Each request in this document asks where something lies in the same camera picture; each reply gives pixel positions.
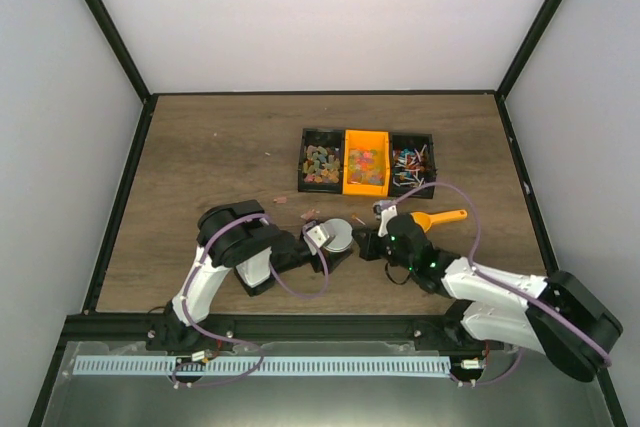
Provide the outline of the black bin with popsicle candies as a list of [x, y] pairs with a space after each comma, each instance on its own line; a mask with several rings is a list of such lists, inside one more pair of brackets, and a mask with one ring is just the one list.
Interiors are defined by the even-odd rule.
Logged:
[[302, 130], [297, 167], [299, 192], [343, 193], [345, 131]]

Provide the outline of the orange plastic scoop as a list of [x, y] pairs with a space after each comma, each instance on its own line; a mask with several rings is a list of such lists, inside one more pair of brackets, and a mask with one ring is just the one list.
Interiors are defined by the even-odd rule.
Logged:
[[428, 232], [432, 227], [437, 225], [466, 220], [468, 217], [468, 213], [463, 209], [432, 214], [416, 211], [411, 213], [411, 217], [414, 222], [422, 228], [424, 232]]

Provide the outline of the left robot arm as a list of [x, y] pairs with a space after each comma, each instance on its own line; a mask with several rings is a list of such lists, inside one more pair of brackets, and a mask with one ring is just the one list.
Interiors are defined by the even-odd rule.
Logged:
[[180, 291], [164, 309], [161, 342], [184, 351], [204, 339], [203, 322], [214, 296], [233, 273], [250, 296], [305, 265], [331, 274], [352, 253], [353, 228], [343, 219], [312, 220], [297, 236], [280, 229], [252, 199], [213, 207], [197, 223], [194, 261]]

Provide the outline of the yellow bin with star candies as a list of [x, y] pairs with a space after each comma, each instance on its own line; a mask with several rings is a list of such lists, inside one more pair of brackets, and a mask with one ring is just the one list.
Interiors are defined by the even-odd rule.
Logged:
[[344, 195], [386, 197], [391, 182], [390, 134], [347, 129], [343, 166]]

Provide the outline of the black bin with lollipops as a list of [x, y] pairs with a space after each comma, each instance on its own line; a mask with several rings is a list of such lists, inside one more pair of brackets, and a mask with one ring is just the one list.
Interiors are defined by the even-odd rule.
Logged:
[[436, 181], [437, 168], [431, 134], [389, 133], [390, 181], [388, 195], [400, 197]]

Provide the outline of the clear plastic cup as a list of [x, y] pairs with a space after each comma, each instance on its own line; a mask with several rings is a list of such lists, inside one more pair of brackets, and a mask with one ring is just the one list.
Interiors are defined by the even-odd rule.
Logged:
[[341, 254], [344, 252], [347, 252], [351, 249], [351, 245], [350, 244], [327, 244], [324, 247], [324, 250], [326, 252], [329, 252], [330, 254]]

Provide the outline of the white round lid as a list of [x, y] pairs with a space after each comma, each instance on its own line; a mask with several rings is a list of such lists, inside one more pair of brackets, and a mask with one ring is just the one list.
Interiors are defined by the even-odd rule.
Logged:
[[339, 218], [332, 218], [329, 220], [326, 220], [325, 222], [327, 222], [329, 225], [331, 225], [335, 231], [335, 238], [328, 244], [350, 244], [352, 245], [353, 242], [353, 237], [352, 237], [352, 232], [353, 232], [353, 228], [352, 225], [344, 220], [344, 219], [339, 219]]

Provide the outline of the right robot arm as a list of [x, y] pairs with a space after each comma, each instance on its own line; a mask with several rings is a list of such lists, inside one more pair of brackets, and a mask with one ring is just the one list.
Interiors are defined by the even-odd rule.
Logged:
[[465, 350], [477, 340], [524, 347], [544, 354], [581, 382], [609, 367], [622, 324], [575, 276], [490, 268], [428, 239], [432, 227], [466, 217], [464, 210], [427, 214], [389, 208], [380, 213], [378, 226], [358, 228], [353, 237], [362, 259], [402, 267], [423, 291], [465, 305], [462, 314], [444, 325], [451, 347]]

